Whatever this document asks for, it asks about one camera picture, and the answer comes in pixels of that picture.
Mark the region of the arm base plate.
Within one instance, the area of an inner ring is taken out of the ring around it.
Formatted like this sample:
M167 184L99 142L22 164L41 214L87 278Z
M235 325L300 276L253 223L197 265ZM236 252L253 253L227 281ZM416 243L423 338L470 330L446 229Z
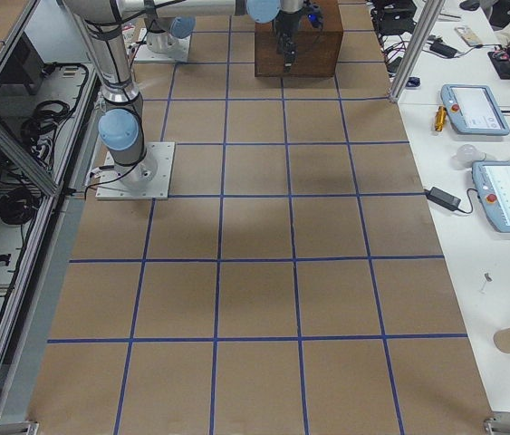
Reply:
M135 63L186 63L191 37L180 39L168 33L150 34L138 48Z
M128 171L120 166L118 170L101 173L95 197L98 200L167 199L174 154L174 142L147 142L145 159L126 177L120 179Z

